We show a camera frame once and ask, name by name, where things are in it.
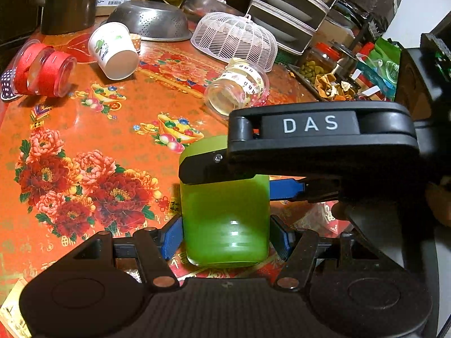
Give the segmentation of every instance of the white wall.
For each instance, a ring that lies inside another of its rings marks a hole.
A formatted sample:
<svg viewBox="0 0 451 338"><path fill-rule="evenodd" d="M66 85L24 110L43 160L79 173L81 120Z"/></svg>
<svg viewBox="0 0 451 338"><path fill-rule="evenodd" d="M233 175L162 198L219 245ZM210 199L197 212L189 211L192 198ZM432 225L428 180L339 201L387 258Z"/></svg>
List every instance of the white wall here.
<svg viewBox="0 0 451 338"><path fill-rule="evenodd" d="M402 0L384 38L419 47L421 33L429 33L449 11L451 0Z"/></svg>

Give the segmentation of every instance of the red peony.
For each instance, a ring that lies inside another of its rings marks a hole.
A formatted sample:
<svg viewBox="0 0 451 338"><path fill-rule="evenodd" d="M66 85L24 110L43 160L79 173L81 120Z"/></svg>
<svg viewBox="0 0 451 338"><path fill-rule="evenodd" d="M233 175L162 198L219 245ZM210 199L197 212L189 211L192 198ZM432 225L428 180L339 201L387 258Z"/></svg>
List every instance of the red peony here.
<svg viewBox="0 0 451 338"><path fill-rule="evenodd" d="M116 221L120 232L129 232L145 221L142 209L149 193L139 179L116 173L103 176L90 197L96 207L94 217L104 227Z"/></svg>
<svg viewBox="0 0 451 338"><path fill-rule="evenodd" d="M79 202L65 202L58 207L53 224L61 236L71 237L75 232L81 237L91 228L87 221L90 213L91 210Z"/></svg>
<svg viewBox="0 0 451 338"><path fill-rule="evenodd" d="M39 198L50 190L60 193L71 188L69 169L65 165L58 156L42 156L38 161L25 165L19 175L19 184L22 193L30 193L30 206L36 205Z"/></svg>

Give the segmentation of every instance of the metal colander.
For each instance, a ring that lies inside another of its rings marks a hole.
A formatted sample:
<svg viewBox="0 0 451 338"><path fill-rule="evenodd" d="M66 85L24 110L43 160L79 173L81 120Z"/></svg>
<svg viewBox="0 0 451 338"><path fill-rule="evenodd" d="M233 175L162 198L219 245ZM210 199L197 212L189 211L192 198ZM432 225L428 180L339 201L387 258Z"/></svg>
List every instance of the metal colander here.
<svg viewBox="0 0 451 338"><path fill-rule="evenodd" d="M156 1L128 1L120 4L106 22L112 21L126 25L130 33L139 34L142 40L178 42L192 36L188 20L181 9Z"/></svg>

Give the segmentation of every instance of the metal rivet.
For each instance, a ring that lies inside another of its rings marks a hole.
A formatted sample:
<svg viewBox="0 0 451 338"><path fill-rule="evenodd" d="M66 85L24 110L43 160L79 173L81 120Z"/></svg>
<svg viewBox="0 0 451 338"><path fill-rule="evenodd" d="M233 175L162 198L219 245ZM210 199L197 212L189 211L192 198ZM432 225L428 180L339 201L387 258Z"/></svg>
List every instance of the metal rivet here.
<svg viewBox="0 0 451 338"><path fill-rule="evenodd" d="M293 288L299 286L299 281L292 277L282 277L277 281L277 284L282 288L292 290Z"/></svg>
<svg viewBox="0 0 451 338"><path fill-rule="evenodd" d="M217 164L222 160L222 155L221 154L216 154L215 157L213 158L214 162Z"/></svg>
<svg viewBox="0 0 451 338"><path fill-rule="evenodd" d="M161 288L171 287L175 283L175 279L169 276L161 276L153 279L152 283Z"/></svg>

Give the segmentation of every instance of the polka dot cloth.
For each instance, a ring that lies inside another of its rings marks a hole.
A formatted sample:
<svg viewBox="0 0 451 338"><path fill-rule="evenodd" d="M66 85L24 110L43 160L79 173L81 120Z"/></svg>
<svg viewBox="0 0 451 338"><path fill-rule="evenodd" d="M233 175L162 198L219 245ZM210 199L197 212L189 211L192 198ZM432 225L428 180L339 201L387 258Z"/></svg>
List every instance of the polka dot cloth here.
<svg viewBox="0 0 451 338"><path fill-rule="evenodd" d="M1 99L4 102L11 101L21 97L21 95L13 93L13 89L11 88L11 82L13 78L14 78L13 70L5 71L1 76Z"/></svg>

